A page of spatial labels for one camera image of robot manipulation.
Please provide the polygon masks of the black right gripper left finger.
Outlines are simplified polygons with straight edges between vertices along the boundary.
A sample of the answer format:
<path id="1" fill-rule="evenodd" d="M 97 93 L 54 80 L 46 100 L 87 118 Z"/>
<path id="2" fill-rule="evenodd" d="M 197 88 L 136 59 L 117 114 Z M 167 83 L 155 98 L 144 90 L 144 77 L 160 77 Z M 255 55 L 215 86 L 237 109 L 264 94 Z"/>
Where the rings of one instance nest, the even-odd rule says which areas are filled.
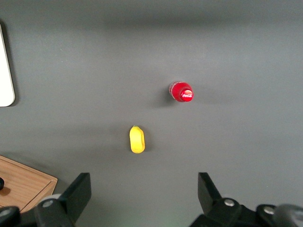
<path id="1" fill-rule="evenodd" d="M 90 173 L 81 173 L 59 197 L 44 199 L 35 207 L 36 225 L 74 227 L 90 198 Z"/>

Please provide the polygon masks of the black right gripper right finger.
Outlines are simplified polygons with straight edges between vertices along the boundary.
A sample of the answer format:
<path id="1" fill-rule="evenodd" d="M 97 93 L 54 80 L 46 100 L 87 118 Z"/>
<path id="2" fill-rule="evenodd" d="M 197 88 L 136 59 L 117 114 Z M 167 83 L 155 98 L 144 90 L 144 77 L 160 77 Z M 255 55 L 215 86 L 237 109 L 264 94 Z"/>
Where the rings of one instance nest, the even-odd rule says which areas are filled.
<path id="1" fill-rule="evenodd" d="M 241 216 L 242 207 L 234 199 L 220 195 L 208 173 L 198 174 L 197 195 L 203 214 L 192 227 L 233 227 Z"/>

